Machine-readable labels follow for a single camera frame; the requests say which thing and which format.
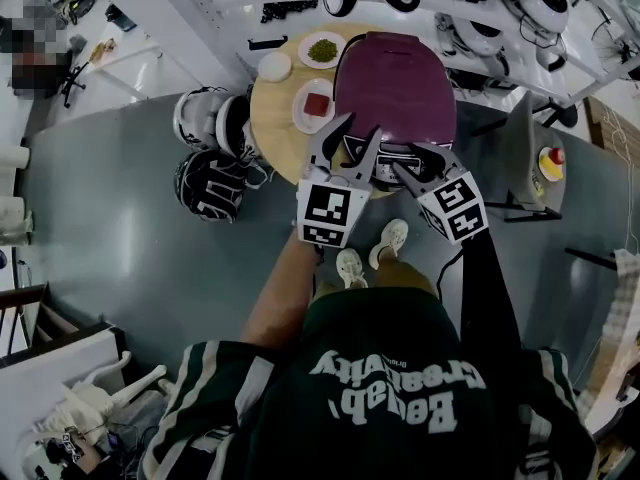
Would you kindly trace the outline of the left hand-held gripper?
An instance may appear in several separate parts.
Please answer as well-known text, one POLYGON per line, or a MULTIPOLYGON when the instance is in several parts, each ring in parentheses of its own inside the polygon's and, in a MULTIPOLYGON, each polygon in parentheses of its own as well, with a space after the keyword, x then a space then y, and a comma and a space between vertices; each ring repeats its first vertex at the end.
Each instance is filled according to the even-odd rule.
POLYGON ((309 164, 298 182, 298 238, 321 247, 345 247, 373 193, 370 183, 383 131, 376 126, 351 164, 332 159, 356 114, 335 116, 310 139, 309 164))

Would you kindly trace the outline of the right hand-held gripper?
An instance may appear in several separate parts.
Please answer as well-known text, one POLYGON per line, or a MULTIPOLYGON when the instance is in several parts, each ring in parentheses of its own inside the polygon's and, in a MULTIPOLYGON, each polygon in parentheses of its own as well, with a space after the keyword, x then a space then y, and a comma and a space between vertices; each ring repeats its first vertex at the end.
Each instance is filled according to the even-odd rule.
POLYGON ((486 230, 483 198, 473 175, 459 166, 457 156, 450 149, 431 143, 410 143, 408 148, 420 160, 420 172, 398 162, 392 164, 392 169, 417 198, 427 223, 453 245, 486 230))

